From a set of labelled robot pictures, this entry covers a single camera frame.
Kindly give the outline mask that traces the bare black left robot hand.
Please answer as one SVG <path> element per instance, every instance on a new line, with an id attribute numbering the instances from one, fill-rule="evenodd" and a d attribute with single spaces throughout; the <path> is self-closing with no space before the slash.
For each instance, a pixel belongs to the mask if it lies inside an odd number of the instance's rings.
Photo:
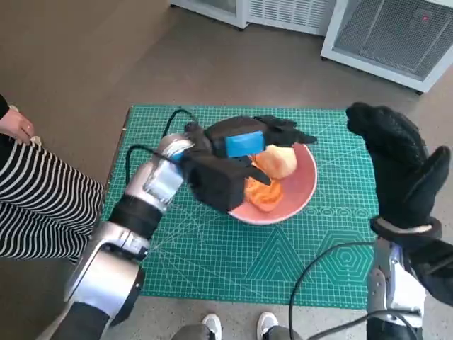
<path id="1" fill-rule="evenodd" d="M 221 120 L 205 130 L 213 154 L 231 159 L 257 155 L 268 145 L 291 147 L 295 143 L 313 144 L 317 138 L 297 129 L 293 120 L 273 115 L 235 116 Z"/>

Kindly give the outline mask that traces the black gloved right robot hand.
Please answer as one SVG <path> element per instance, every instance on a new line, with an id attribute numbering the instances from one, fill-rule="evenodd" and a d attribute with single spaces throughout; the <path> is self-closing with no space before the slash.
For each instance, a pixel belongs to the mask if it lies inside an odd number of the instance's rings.
<path id="1" fill-rule="evenodd" d="M 386 106 L 354 103 L 348 129 L 365 141 L 371 156 L 379 216 L 403 230 L 433 225 L 435 199 L 447 180 L 451 151 L 429 154 L 418 127 Z"/>

